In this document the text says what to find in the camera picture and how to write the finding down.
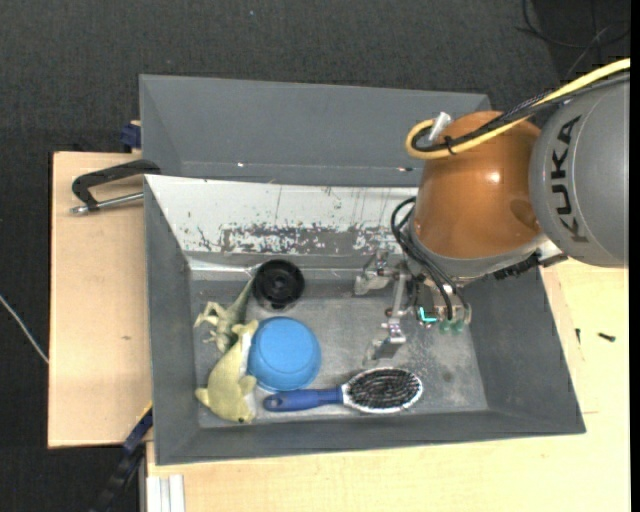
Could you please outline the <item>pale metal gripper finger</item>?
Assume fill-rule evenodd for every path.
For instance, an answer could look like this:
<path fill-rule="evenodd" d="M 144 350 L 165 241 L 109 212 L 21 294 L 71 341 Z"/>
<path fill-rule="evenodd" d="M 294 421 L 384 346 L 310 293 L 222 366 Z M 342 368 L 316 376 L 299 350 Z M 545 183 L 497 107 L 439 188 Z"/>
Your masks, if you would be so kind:
<path fill-rule="evenodd" d="M 393 360 L 407 338 L 398 322 L 383 322 L 366 345 L 363 364 L 378 365 Z"/>
<path fill-rule="evenodd" d="M 389 252 L 377 250 L 356 276 L 354 294 L 366 295 L 372 290 L 383 289 L 394 276 L 395 270 L 389 264 Z"/>

